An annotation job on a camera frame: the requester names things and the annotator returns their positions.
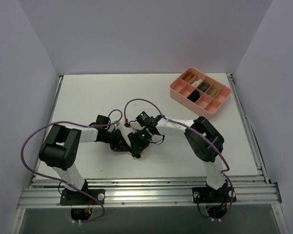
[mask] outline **pink divided tray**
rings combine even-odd
[[[184,81],[184,79],[191,73],[194,74],[194,77],[192,77],[188,82]],[[191,85],[199,79],[201,79],[202,82],[197,87]],[[200,88],[203,89],[203,85],[205,83],[209,84],[209,88],[205,92],[202,92]],[[194,91],[196,91],[196,93],[199,92],[200,94],[200,97],[195,100],[195,102],[188,99],[193,97]],[[170,96],[173,99],[196,114],[204,116],[207,119],[211,119],[213,117],[230,94],[230,88],[215,81],[211,77],[193,67],[188,68],[170,85]]]

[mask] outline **gray floor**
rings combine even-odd
[[[221,223],[201,217],[196,207],[108,208],[103,218],[81,226],[72,225],[66,213],[64,209],[26,210],[21,234],[279,233],[270,205],[234,206]]]

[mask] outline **white tabletop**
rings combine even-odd
[[[226,74],[208,74],[229,86]],[[170,84],[179,74],[129,74],[129,75],[66,75],[52,117],[52,121],[69,120],[90,124],[97,115],[112,109],[124,110],[133,98],[145,98],[155,103],[169,118],[197,119],[198,116],[169,96]],[[148,103],[136,101],[127,108],[127,117],[134,120],[141,112],[157,116]],[[112,115],[116,120],[118,114]],[[231,176],[257,175],[246,134],[231,94],[210,120],[225,139],[223,155]],[[197,158],[186,139],[167,136],[161,145],[150,145],[140,159],[129,153],[112,152],[108,144],[88,142],[79,145],[77,168],[84,178],[163,178],[206,176],[202,161]],[[44,162],[38,172],[57,174]]]

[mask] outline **purple cable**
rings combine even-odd
[[[107,127],[107,126],[110,126],[110,125],[114,125],[114,124],[117,124],[120,122],[120,120],[122,119],[123,117],[123,113],[120,111],[120,110],[117,110],[121,113],[121,117],[113,122],[113,123],[110,123],[110,124],[103,124],[103,125],[95,125],[95,126],[87,126],[87,125],[82,125],[82,124],[78,124],[78,123],[73,123],[73,122],[70,122],[70,121],[57,121],[57,122],[53,122],[53,123],[49,123],[39,129],[37,129],[36,131],[34,131],[31,135],[29,135],[29,137],[24,141],[22,147],[21,147],[21,162],[23,163],[24,167],[29,170],[31,173],[35,174],[35,175],[38,175],[38,176],[42,176],[42,177],[45,177],[45,178],[48,178],[48,179],[54,179],[54,180],[57,180],[57,181],[60,181],[62,183],[65,183],[67,184],[69,187],[71,187],[72,189],[78,191],[79,193],[89,197],[90,199],[94,200],[95,202],[97,202],[101,207],[102,207],[102,214],[97,216],[97,217],[94,217],[91,221],[93,220],[96,220],[98,218],[101,218],[104,214],[105,214],[105,208],[103,206],[103,204],[96,198],[94,198],[93,196],[91,196],[90,194],[87,194],[85,193],[84,191],[80,190],[80,189],[77,189],[75,186],[69,184],[67,181],[63,180],[63,179],[60,179],[60,178],[56,178],[56,177],[53,177],[53,176],[49,176],[49,175],[44,175],[44,174],[41,174],[39,172],[35,172],[33,169],[31,169],[27,163],[25,162],[25,159],[24,159],[24,150],[25,150],[25,146],[26,144],[29,142],[29,140],[35,135],[37,134],[38,132],[40,132],[41,130],[43,129],[46,129],[47,127],[50,127],[52,125],[55,125],[55,124],[60,124],[60,123],[66,123],[66,124],[72,124],[72,125],[75,125],[75,126],[78,126],[78,127],[83,127],[83,128],[89,128],[89,127],[92,127],[92,128],[98,128],[98,127]]]
[[[183,123],[180,123],[180,122],[177,122],[177,121],[174,121],[174,120],[172,120],[172,119],[167,118],[165,115],[163,115],[163,113],[161,112],[161,110],[160,110],[160,109],[159,109],[159,108],[158,108],[153,102],[148,101],[148,100],[146,100],[146,99],[135,98],[135,99],[132,99],[132,100],[130,100],[129,102],[127,102],[126,105],[125,105],[125,108],[124,108],[124,117],[125,117],[125,119],[126,119],[126,109],[127,109],[127,106],[129,105],[129,103],[131,103],[131,102],[133,102],[133,101],[145,101],[145,102],[151,104],[152,106],[155,107],[155,109],[160,113],[160,115],[161,115],[164,119],[166,119],[166,120],[169,121],[169,122],[172,122],[172,123],[175,123],[175,124],[181,125],[181,126],[187,128],[187,129],[189,129],[190,131],[194,132],[194,133],[197,134],[200,138],[202,138],[207,144],[209,144],[209,145],[212,147],[212,149],[213,149],[213,150],[214,150],[214,151],[220,156],[221,160],[224,162],[224,164],[225,164],[225,166],[226,166],[226,169],[222,170],[220,173],[222,173],[222,174],[224,175],[224,177],[228,180],[228,182],[229,182],[229,184],[230,184],[230,186],[231,186],[231,200],[230,200],[230,205],[229,205],[229,207],[228,207],[228,209],[227,209],[226,214],[225,214],[223,217],[220,218],[220,219],[224,219],[224,218],[228,215],[228,212],[229,212],[229,210],[230,210],[230,208],[231,208],[231,206],[232,206],[232,203],[233,203],[233,192],[234,192],[234,188],[233,188],[233,185],[232,185],[231,180],[230,180],[229,177],[224,173],[224,172],[229,171],[229,170],[230,170],[230,167],[229,167],[229,164],[227,163],[227,161],[225,160],[225,158],[223,157],[223,155],[219,152],[219,150],[213,145],[213,143],[212,143],[211,141],[209,141],[205,136],[203,136],[203,135],[202,135],[201,133],[199,133],[197,130],[195,130],[195,129],[193,129],[193,128],[191,128],[191,127],[189,127],[189,126],[187,126],[187,125],[185,125],[185,124],[183,124]]]

